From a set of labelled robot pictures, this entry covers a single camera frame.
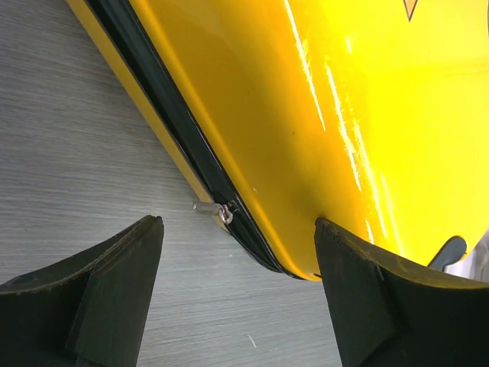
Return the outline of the yellow Pikachu suitcase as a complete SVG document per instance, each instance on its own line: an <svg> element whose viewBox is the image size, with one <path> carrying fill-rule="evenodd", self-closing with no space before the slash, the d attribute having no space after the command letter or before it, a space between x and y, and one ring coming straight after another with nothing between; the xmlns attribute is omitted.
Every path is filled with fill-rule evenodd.
<svg viewBox="0 0 489 367"><path fill-rule="evenodd" d="M263 267L318 281L318 218L453 274L486 238L486 1L69 6Z"/></svg>

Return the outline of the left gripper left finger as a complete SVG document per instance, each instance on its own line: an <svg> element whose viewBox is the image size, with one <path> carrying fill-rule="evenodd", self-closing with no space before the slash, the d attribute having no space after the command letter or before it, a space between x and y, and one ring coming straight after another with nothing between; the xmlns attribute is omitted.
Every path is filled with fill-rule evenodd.
<svg viewBox="0 0 489 367"><path fill-rule="evenodd" d="M1 285L3 366L135 366L164 239L159 216Z"/></svg>

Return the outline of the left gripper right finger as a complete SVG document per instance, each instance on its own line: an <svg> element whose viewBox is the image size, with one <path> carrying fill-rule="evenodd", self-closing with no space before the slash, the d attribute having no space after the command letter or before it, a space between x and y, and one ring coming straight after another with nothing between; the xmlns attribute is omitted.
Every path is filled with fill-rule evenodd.
<svg viewBox="0 0 489 367"><path fill-rule="evenodd" d="M486 366L488 284L395 255L318 218L314 241L343 366Z"/></svg>

